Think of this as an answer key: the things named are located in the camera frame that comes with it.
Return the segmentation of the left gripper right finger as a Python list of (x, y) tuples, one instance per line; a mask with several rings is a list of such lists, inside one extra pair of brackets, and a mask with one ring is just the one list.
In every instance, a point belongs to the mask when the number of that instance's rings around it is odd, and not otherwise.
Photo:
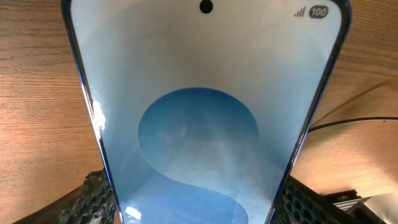
[(289, 177), (276, 204), (273, 224), (358, 224), (360, 221)]

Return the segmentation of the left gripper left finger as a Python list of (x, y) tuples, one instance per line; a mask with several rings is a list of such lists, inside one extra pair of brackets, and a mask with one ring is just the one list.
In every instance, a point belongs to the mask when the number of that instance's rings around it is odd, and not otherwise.
[(116, 206), (105, 170), (90, 172), (81, 186), (17, 224), (113, 224)]

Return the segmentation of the blue Galaxy smartphone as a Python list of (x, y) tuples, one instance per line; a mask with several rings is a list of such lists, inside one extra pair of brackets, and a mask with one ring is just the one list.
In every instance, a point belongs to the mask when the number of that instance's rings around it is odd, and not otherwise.
[(268, 223), (351, 22), (340, 0), (65, 0), (121, 223)]

